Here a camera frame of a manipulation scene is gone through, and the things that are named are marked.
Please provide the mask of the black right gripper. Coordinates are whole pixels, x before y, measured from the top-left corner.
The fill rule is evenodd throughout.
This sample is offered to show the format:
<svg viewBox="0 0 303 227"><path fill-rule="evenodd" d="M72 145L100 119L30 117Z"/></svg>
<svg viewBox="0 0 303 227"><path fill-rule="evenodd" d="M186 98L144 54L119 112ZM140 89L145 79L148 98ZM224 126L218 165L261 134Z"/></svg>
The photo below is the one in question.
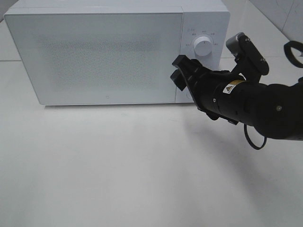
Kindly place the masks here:
<svg viewBox="0 0 303 227"><path fill-rule="evenodd" d="M177 70L170 79L180 91L188 88L199 111L214 121L223 118L230 122L246 122L244 95L236 89L226 90L233 81L246 81L242 74L210 70L186 55L179 55L172 65Z"/></svg>

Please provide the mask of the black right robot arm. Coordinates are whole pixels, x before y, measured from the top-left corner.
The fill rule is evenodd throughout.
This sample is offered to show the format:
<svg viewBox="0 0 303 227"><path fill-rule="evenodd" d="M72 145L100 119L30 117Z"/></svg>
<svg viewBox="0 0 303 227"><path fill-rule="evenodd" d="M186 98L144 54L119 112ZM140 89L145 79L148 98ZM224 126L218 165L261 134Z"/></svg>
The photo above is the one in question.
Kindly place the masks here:
<svg viewBox="0 0 303 227"><path fill-rule="evenodd" d="M171 80L187 88L199 111L212 120L253 126L266 138L303 139L303 83L265 85L229 71L212 71L198 60L179 55Z"/></svg>

